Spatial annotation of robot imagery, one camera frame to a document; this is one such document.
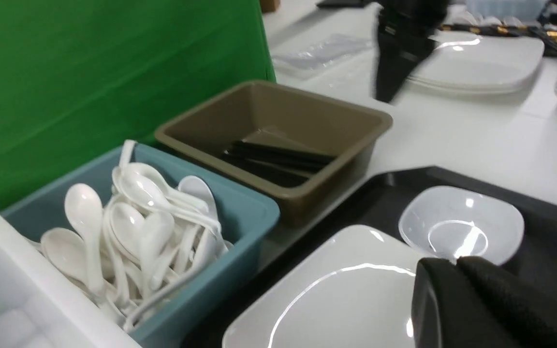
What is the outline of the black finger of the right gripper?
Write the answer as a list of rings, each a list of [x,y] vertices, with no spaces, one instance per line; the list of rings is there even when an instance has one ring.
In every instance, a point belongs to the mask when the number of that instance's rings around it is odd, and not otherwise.
[[[431,35],[434,31],[431,27],[378,21],[378,60],[374,79],[377,101],[393,101],[412,72],[432,55],[435,41]]]

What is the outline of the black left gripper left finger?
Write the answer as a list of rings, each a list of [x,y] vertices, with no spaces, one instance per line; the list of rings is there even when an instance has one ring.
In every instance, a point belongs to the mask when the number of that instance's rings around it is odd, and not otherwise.
[[[422,258],[411,303],[417,348],[519,348],[451,262]]]

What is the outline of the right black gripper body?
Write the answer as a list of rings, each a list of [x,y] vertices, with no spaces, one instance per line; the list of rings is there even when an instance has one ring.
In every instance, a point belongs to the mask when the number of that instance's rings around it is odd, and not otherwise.
[[[379,0],[378,44],[427,42],[447,17],[450,0]]]

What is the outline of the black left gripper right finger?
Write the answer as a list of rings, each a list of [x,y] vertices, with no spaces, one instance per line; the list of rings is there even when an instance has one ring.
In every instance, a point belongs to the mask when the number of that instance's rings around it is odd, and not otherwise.
[[[477,256],[456,266],[500,324],[524,348],[557,348],[557,300]]]

